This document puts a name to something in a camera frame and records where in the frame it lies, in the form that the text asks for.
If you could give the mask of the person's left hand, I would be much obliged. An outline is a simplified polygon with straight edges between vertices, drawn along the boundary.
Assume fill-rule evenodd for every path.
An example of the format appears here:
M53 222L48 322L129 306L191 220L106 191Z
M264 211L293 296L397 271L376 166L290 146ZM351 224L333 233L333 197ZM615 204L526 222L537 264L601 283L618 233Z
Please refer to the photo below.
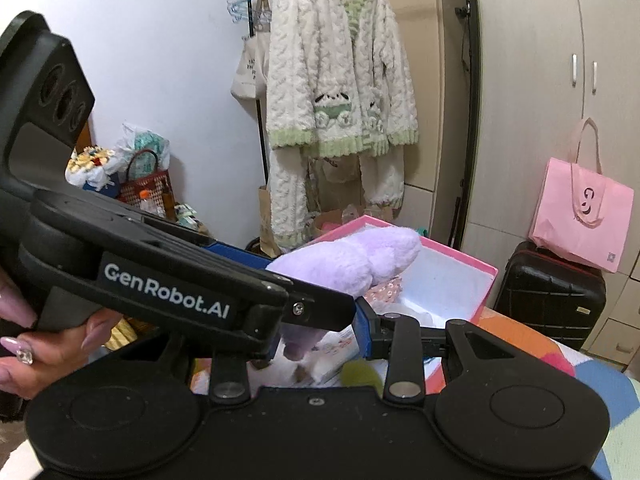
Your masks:
M111 337L122 316L110 309L93 313L81 326L58 333L26 332L2 337L12 353L1 359L1 390L32 399L57 380L79 370Z

